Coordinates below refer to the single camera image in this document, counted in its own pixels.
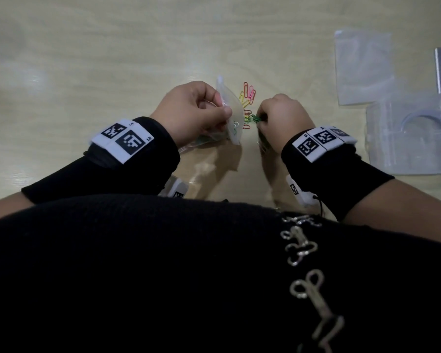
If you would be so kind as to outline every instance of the person's right hand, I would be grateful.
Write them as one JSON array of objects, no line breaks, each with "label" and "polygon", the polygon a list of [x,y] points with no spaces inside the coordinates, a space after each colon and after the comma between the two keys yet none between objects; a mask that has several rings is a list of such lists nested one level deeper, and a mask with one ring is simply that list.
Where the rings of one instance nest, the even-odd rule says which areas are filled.
[{"label": "person's right hand", "polygon": [[276,94],[271,99],[263,100],[256,116],[265,114],[268,120],[258,122],[257,127],[279,154],[294,135],[316,127],[300,102],[286,94]]}]

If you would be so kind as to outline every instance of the plastic container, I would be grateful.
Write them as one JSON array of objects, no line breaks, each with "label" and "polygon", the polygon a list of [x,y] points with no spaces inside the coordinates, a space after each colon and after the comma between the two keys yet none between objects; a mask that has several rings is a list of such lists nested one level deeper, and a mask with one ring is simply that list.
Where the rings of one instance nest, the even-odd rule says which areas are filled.
[{"label": "plastic container", "polygon": [[371,165],[394,175],[441,174],[441,94],[394,93],[366,109]]},{"label": "plastic container", "polygon": [[224,106],[230,106],[232,109],[232,116],[227,121],[227,131],[230,141],[232,141],[234,145],[240,145],[244,124],[244,108],[235,94],[224,85],[224,78],[222,76],[217,77],[216,88],[221,95],[222,104]]}]

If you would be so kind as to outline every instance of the black sleeve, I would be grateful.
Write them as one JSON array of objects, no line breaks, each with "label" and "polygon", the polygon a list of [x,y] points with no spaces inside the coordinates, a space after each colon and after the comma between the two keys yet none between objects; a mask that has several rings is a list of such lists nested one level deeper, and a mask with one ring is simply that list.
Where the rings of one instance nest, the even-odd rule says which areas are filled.
[{"label": "black sleeve", "polygon": [[282,161],[300,189],[316,194],[338,221],[365,196],[395,178],[361,160],[356,148],[349,144],[309,162],[292,145],[304,132],[286,144],[281,152]]},{"label": "black sleeve", "polygon": [[33,203],[90,194],[157,195],[180,161],[178,148],[165,128],[152,118],[135,119],[154,139],[124,165],[92,144],[85,156],[22,189]]}]

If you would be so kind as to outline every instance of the hand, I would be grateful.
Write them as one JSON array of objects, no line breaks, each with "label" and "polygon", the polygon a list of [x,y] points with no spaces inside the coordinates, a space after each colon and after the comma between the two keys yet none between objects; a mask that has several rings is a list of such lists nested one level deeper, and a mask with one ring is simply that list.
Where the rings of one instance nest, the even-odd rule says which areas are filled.
[{"label": "hand", "polygon": [[263,100],[256,115],[261,117],[264,114],[268,115],[268,120],[258,122],[257,127],[279,154],[294,135],[315,127],[300,102],[285,94]]},{"label": "hand", "polygon": [[151,118],[170,134],[178,148],[194,141],[205,130],[225,124],[232,109],[222,106],[220,94],[201,81],[171,89]]}]

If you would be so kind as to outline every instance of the table surface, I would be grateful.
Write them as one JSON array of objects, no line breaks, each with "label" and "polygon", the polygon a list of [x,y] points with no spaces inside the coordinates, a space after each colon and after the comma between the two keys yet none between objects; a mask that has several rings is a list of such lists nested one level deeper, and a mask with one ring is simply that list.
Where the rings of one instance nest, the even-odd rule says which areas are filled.
[{"label": "table surface", "polygon": [[[150,115],[172,87],[219,74],[235,93],[255,87],[253,112],[276,93],[299,99],[366,159],[365,106],[336,95],[344,27],[392,32],[396,76],[434,91],[441,0],[0,0],[0,197],[80,157],[112,121]],[[257,141],[252,127],[241,147],[183,154],[187,197],[302,210]],[[441,175],[401,178],[441,199]]]}]

